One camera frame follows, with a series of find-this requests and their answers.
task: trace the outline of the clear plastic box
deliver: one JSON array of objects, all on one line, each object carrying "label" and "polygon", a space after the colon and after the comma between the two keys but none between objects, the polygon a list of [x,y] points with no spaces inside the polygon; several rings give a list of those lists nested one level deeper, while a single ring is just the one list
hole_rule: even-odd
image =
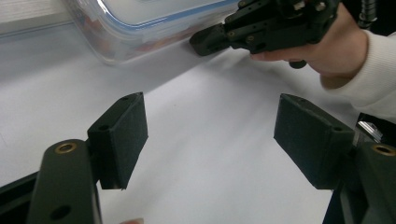
[{"label": "clear plastic box", "polygon": [[159,49],[237,10],[238,0],[63,0],[75,24],[105,63]]}]

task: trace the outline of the white table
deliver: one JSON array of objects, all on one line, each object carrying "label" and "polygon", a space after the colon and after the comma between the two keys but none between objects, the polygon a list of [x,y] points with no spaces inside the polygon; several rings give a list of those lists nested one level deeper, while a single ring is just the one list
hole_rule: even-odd
[{"label": "white table", "polygon": [[354,125],[359,113],[315,72],[253,62],[242,49],[200,58],[187,41],[108,66],[73,24],[0,38],[0,186],[37,171],[50,145],[85,140],[137,91],[149,138],[128,189],[99,191],[105,223],[321,223],[331,193],[273,138],[281,92]]}]

